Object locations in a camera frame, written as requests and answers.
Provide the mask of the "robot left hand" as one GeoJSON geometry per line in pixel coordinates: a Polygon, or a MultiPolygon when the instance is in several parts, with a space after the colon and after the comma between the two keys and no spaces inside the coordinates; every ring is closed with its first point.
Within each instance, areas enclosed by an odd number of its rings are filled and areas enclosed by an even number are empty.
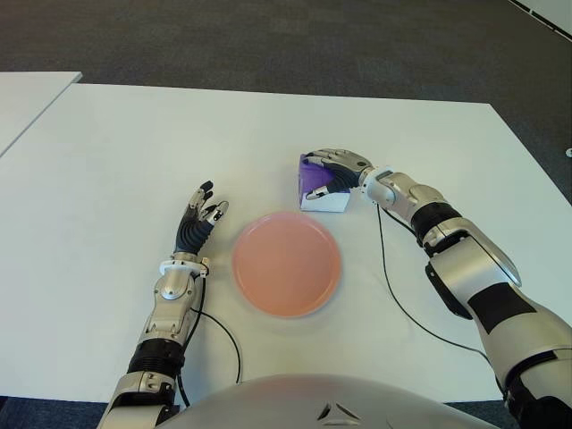
{"type": "Polygon", "coordinates": [[[206,181],[191,196],[175,236],[174,253],[197,256],[215,225],[227,212],[229,203],[225,200],[205,206],[207,200],[214,195],[213,187],[211,181],[206,181]]]}

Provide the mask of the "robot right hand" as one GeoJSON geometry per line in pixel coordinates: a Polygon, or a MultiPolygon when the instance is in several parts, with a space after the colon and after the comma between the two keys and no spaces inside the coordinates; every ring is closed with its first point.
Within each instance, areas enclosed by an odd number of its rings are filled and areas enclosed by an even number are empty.
{"type": "Polygon", "coordinates": [[[345,189],[359,187],[365,177],[374,169],[372,163],[363,156],[346,149],[323,148],[305,154],[304,164],[323,167],[332,174],[325,185],[313,188],[306,199],[315,200],[345,189]]]}

